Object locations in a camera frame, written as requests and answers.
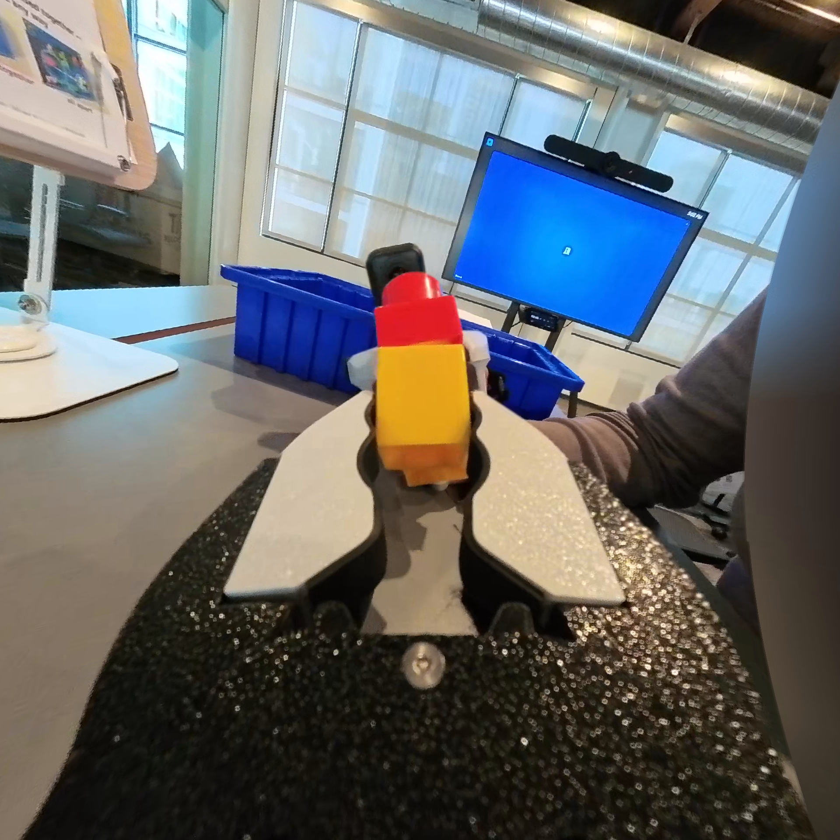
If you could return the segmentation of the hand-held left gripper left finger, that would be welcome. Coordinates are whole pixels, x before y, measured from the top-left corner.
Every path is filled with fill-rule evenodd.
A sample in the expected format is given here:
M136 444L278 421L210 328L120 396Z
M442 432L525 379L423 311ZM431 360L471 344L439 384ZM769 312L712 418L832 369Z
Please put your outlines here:
M385 572L372 397L352 397L283 450L224 585L228 600L371 600Z

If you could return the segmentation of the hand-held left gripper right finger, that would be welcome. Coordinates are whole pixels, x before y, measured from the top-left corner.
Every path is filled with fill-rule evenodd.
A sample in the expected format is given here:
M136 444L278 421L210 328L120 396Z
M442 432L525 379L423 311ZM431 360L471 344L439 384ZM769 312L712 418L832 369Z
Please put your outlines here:
M473 395L479 477L468 499L464 550L488 568L467 571L465 589L489 604L619 606L613 564L568 459L545 434L483 392Z

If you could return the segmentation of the red mega block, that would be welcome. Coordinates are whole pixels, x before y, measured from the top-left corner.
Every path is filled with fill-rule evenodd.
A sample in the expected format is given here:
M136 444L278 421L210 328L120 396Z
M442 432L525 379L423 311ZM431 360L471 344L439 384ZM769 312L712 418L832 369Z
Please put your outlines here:
M456 299L422 271L403 273L386 284L374 323L380 349L463 343Z

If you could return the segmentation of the yellow mega block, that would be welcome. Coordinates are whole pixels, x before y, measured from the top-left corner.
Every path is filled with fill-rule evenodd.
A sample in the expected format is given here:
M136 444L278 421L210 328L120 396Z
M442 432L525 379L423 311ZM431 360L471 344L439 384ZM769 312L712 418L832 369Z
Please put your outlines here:
M466 350L460 343L377 351L375 443L409 487L467 479L471 437Z

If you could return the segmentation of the blue plastic bin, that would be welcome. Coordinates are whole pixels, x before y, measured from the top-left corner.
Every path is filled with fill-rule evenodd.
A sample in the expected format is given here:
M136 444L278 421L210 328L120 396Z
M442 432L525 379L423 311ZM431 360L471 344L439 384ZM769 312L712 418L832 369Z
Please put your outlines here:
M237 288L234 354L245 361L348 395L351 356L376 345L371 290L317 272L223 265ZM505 404L531 420L550 416L562 392L581 393L579 375L540 344L467 319L487 336L489 369L501 375Z

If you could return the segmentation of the person's right forearm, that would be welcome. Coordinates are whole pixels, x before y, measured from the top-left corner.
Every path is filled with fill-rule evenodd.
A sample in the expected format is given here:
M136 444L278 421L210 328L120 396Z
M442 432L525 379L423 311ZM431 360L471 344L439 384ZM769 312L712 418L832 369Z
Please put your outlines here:
M753 362L767 290L655 393L626 410L532 422L628 508L688 508L744 469Z

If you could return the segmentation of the large blue-screen monitor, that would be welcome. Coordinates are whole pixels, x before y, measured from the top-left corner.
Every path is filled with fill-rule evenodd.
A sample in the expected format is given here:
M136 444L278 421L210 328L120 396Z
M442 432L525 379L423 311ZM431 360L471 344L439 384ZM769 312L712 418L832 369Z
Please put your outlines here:
M485 133L442 275L636 342L707 218Z

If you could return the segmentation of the large grid window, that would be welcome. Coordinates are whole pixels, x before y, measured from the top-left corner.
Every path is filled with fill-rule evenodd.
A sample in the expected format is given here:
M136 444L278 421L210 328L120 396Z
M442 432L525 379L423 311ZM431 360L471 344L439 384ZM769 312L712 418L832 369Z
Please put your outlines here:
M575 324L555 354L586 391L673 372L769 284L805 165L714 125L652 111L534 62L474 59L320 4L285 2L261 265L366 285L373 249L413 243L445 266L481 139L541 149L558 134L675 179L668 196L709 212L643 338Z

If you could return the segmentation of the black webcam bar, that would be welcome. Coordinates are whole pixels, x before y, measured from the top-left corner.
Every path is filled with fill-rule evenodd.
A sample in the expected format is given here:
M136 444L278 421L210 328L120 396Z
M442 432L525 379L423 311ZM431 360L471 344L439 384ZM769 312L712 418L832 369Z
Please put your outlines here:
M657 193L666 194L674 185L672 176L627 161L617 152L596 150L556 134L546 137L543 148L547 153L579 165L588 172L631 183Z

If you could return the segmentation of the white board stand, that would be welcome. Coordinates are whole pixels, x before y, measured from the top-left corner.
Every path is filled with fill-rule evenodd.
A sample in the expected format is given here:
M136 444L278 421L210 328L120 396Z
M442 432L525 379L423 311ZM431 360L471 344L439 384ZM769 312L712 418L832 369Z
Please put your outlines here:
M27 276L17 315L2 315L1 420L49 417L175 374L172 358L50 322L60 188L58 171L35 166Z

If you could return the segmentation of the printed instruction sheet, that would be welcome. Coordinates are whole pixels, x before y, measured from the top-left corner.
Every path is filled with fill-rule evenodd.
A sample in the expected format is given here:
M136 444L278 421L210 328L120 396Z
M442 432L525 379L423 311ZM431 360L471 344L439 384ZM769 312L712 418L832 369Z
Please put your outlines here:
M8 156L110 180L135 163L130 116L94 2L1 2L1 141Z

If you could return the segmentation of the silver ceiling duct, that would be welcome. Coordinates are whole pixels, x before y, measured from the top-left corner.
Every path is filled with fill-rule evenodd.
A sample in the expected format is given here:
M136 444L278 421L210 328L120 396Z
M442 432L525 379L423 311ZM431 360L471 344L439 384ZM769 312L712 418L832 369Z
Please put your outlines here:
M482 1L479 35L533 58L614 84L661 91L678 110L813 144L828 98L571 2Z

